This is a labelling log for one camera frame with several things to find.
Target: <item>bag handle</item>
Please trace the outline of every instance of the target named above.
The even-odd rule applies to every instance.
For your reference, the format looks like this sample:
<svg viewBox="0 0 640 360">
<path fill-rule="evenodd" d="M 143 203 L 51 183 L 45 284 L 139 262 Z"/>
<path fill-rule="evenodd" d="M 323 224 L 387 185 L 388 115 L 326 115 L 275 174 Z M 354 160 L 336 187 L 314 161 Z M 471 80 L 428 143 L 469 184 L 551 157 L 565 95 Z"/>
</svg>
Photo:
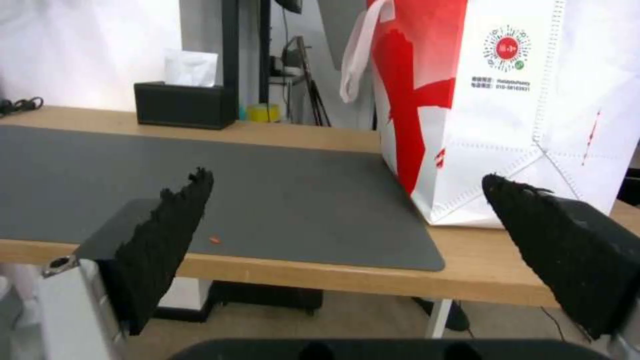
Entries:
<svg viewBox="0 0 640 360">
<path fill-rule="evenodd" d="M 367 67 L 373 33 L 385 9 L 393 11 L 393 0 L 376 0 L 368 10 L 360 13 L 356 20 L 347 47 L 342 56 L 342 77 L 340 79 L 340 97 L 344 102 L 353 102 L 360 91 L 360 78 Z"/>
</svg>

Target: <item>desk leg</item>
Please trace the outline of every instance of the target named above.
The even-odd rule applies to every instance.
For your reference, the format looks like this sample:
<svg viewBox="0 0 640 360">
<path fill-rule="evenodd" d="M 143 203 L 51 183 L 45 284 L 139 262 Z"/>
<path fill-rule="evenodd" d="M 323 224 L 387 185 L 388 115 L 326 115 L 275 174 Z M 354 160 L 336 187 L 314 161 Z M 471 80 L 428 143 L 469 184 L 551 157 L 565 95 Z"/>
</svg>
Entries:
<svg viewBox="0 0 640 360">
<path fill-rule="evenodd" d="M 451 299 L 434 300 L 433 311 L 427 323 L 427 339 L 440 339 L 444 333 L 444 325 L 449 317 Z"/>
</svg>

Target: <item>gray desk mat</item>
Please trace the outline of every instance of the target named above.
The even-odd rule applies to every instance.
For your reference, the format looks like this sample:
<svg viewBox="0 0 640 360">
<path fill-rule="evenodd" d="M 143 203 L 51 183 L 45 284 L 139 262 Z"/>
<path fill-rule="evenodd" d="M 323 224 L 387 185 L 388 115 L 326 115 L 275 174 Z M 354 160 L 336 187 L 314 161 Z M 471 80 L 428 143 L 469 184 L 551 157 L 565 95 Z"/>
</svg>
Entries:
<svg viewBox="0 0 640 360">
<path fill-rule="evenodd" d="M 0 126 L 0 238 L 81 243 L 127 201 L 178 190 L 198 166 L 215 184 L 190 252 L 444 267 L 379 154 L 20 126 Z"/>
</svg>

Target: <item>tissue box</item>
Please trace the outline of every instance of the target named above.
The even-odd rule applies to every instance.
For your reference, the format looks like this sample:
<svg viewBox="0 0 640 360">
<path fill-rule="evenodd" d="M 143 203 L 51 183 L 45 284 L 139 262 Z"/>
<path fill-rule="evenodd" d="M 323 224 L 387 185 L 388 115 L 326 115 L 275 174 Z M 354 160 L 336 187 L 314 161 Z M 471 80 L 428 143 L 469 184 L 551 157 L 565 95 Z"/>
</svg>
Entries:
<svg viewBox="0 0 640 360">
<path fill-rule="evenodd" d="M 220 130 L 237 118 L 236 95 L 222 86 L 179 86 L 154 81 L 136 83 L 133 89 L 139 124 Z"/>
</svg>

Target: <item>wooden desk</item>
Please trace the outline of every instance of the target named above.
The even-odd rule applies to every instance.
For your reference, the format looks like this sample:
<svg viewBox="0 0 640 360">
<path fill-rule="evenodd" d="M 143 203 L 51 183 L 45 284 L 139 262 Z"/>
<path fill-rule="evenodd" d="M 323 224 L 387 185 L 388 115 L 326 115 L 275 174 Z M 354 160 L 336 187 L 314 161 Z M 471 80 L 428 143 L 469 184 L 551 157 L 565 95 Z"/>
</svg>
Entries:
<svg viewBox="0 0 640 360">
<path fill-rule="evenodd" d="M 372 131 L 236 122 L 223 131 L 139 126 L 135 114 L 45 107 L 0 119 L 0 125 L 254 143 L 310 149 L 380 152 Z M 640 234 L 640 210 L 617 202 L 612 217 Z M 446 262 L 441 272 L 364 268 L 187 254 L 179 275 L 200 279 L 299 286 L 386 295 L 557 307 L 553 294 L 520 258 L 507 232 L 429 227 Z M 43 264 L 76 245 L 0 239 L 0 262 Z"/>
</svg>

